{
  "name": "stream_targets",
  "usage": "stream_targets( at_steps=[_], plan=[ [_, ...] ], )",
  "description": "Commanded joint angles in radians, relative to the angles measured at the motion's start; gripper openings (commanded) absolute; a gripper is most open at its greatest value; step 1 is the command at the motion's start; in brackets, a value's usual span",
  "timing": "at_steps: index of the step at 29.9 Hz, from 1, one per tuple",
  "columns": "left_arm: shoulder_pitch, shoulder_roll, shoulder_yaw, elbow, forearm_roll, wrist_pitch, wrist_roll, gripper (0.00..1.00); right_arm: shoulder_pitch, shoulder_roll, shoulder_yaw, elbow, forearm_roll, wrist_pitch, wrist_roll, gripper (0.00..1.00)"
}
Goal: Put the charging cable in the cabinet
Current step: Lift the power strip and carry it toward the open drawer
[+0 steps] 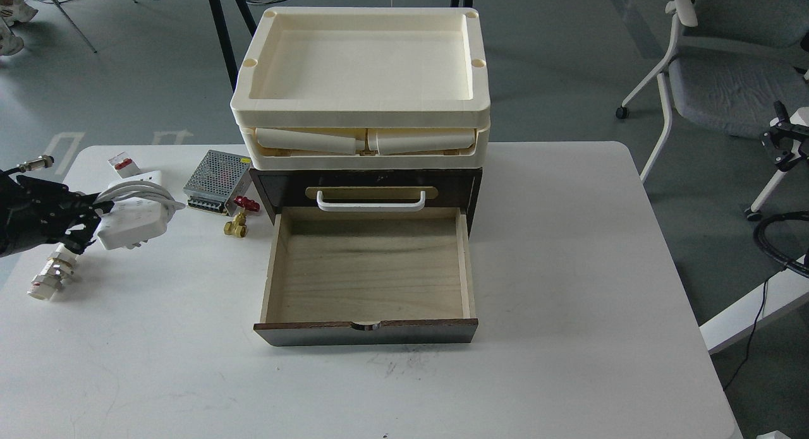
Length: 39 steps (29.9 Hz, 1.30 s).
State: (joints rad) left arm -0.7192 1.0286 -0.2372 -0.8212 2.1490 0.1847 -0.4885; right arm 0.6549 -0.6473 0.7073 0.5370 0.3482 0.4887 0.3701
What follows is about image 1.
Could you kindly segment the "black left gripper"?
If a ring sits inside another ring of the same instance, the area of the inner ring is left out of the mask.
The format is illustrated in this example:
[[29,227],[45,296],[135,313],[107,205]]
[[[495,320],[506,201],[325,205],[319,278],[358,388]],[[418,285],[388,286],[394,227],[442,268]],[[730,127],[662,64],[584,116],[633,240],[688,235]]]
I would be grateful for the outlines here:
[[25,176],[8,169],[1,177],[1,255],[9,256],[46,244],[63,243],[73,254],[92,245],[101,215],[112,200],[83,195],[67,185]]

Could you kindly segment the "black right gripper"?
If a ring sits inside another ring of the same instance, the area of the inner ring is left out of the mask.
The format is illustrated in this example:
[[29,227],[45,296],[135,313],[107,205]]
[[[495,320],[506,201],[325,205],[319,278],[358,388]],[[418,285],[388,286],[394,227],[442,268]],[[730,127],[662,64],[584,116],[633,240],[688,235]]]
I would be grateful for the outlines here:
[[806,124],[793,123],[780,100],[775,100],[774,110],[776,119],[760,140],[777,170],[786,173],[807,160],[808,128]]

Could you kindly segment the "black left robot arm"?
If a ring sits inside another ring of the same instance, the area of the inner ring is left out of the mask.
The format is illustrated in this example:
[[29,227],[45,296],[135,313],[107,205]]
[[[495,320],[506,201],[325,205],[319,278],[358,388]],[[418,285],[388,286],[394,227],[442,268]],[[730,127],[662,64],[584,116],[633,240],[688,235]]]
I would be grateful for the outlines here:
[[92,245],[100,215],[113,201],[71,192],[67,185],[9,169],[1,178],[1,255],[61,243],[76,255]]

